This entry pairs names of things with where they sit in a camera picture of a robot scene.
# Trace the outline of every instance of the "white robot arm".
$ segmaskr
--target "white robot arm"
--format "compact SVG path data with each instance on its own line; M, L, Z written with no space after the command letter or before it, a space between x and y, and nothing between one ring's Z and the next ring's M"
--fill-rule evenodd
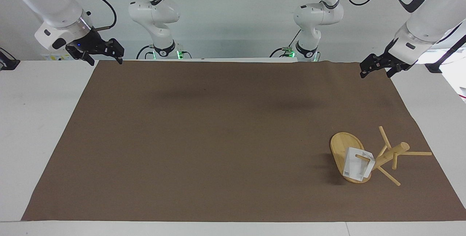
M94 65L93 54L114 57L123 62L124 48L115 39L104 41L98 30L92 27L89 12L85 12L76 0L23 0L44 23L35 33L35 38L47 50L63 46L75 59L86 60Z
M321 33L316 27L335 24L343 18L343 7L339 2L340 0L321 0L319 3L302 5L295 10L295 22L302 30L296 50L306 59L312 58L317 52Z
M418 58L441 40L448 30L466 18L466 0L399 0L411 17L396 32L380 56L369 55L361 63L361 78L370 72L390 68L391 77L408 70Z
M172 0L137 0L128 8L130 17L142 25L153 40L153 47L160 57L168 57L175 50L170 29L166 24L179 20L178 6Z

